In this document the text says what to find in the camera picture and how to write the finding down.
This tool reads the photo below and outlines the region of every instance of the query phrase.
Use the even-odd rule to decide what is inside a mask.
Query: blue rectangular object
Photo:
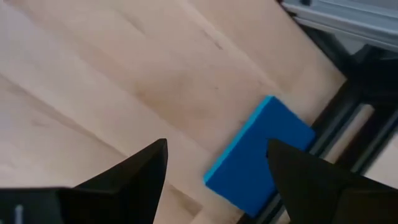
[[[267,96],[205,174],[205,184],[255,217],[276,191],[266,159],[268,139],[305,150],[314,137],[314,131],[282,102]]]

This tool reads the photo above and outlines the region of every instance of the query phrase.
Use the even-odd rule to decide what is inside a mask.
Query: wooden surface
[[[268,94],[311,124],[343,77],[270,0],[0,2],[0,178],[76,185],[169,140],[155,223],[229,224],[203,174]]]

